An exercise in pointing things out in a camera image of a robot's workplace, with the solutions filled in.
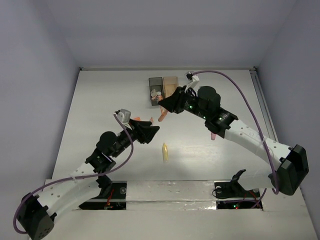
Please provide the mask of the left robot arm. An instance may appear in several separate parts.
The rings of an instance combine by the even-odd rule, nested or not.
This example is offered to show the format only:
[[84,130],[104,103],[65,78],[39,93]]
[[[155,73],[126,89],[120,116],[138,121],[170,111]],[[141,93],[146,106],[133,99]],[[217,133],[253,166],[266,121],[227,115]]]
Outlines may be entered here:
[[17,233],[41,240],[64,213],[94,197],[110,195],[113,182],[108,174],[126,164],[116,166],[114,158],[127,148],[132,155],[134,142],[148,144],[160,130],[150,121],[129,119],[126,123],[120,120],[118,123],[122,131],[118,134],[104,132],[93,153],[68,177],[46,183],[21,199],[13,217],[13,228]]

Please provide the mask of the aluminium side rail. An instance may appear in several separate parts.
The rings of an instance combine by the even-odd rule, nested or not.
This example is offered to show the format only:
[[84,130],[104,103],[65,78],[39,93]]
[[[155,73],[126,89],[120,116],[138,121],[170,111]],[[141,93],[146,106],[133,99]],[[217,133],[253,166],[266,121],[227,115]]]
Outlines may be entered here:
[[289,147],[278,142],[278,137],[266,104],[257,71],[250,69],[248,78],[250,89],[247,91],[249,105],[252,109],[253,130],[249,136],[253,137],[253,153],[262,158],[271,168],[271,172],[278,172],[282,160],[289,154]]

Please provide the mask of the pink utility knife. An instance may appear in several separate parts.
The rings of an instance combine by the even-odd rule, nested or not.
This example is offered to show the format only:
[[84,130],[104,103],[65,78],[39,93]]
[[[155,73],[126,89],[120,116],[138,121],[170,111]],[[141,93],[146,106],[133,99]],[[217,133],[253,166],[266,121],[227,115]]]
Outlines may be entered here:
[[216,139],[216,134],[215,133],[211,133],[210,134],[210,139],[212,140],[212,141],[214,141],[215,139]]

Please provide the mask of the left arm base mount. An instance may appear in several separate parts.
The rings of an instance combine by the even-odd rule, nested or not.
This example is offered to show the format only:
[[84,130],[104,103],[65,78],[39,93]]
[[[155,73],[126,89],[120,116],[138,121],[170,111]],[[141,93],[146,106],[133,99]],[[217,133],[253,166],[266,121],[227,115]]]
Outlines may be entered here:
[[99,176],[96,180],[99,195],[78,206],[81,210],[125,210],[127,208],[127,182],[112,181],[108,176]]

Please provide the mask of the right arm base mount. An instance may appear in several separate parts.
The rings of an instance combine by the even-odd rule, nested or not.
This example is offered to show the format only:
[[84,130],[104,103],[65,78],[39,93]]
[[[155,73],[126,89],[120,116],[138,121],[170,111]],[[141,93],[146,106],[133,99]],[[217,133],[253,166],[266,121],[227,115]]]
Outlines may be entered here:
[[245,169],[239,170],[230,181],[218,181],[214,183],[211,195],[216,199],[218,210],[262,209],[260,192],[245,190],[240,184],[240,176]]

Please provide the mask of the clear plastic bin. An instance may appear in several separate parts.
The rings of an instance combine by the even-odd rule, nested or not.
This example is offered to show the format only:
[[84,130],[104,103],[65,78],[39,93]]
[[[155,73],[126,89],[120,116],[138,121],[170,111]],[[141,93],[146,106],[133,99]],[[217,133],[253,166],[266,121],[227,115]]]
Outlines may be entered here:
[[177,78],[180,87],[187,86],[191,82],[185,75],[179,75]]

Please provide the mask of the orange utility knife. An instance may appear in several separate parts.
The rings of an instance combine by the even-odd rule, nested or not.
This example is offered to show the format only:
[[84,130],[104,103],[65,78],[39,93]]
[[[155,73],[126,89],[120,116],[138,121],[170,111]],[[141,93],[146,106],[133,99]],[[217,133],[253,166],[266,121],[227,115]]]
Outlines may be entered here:
[[168,114],[168,110],[167,109],[165,109],[164,107],[160,107],[160,111],[161,111],[161,115],[160,115],[160,117],[158,118],[158,122],[162,122],[164,119],[165,119],[165,117],[167,116],[167,114]]

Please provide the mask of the pink correction tape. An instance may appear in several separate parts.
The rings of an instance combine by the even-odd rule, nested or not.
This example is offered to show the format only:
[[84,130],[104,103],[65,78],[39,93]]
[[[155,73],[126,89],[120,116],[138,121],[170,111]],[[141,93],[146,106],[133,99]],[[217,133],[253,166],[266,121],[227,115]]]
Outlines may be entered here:
[[154,96],[151,98],[152,101],[156,101],[157,103],[161,100],[163,100],[162,92],[157,91]]

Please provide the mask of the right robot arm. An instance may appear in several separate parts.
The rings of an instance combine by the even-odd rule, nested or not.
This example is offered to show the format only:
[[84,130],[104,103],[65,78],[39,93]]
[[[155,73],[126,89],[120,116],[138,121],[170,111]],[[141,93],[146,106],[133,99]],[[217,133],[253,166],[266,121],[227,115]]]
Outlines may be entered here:
[[234,142],[255,154],[271,167],[275,174],[267,175],[271,187],[292,196],[306,175],[309,165],[306,149],[279,143],[259,134],[233,113],[221,107],[221,96],[211,86],[202,86],[193,94],[185,86],[177,87],[175,92],[158,102],[170,113],[187,111],[204,119],[205,127],[213,134]]

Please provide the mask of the smoky grey plastic bin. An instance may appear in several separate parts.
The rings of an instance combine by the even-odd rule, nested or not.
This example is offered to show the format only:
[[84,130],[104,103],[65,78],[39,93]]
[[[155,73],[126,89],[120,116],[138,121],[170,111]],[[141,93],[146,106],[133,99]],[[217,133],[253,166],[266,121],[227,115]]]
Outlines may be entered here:
[[149,84],[149,96],[151,105],[157,106],[159,100],[165,98],[164,82],[162,77],[151,77],[148,79]]

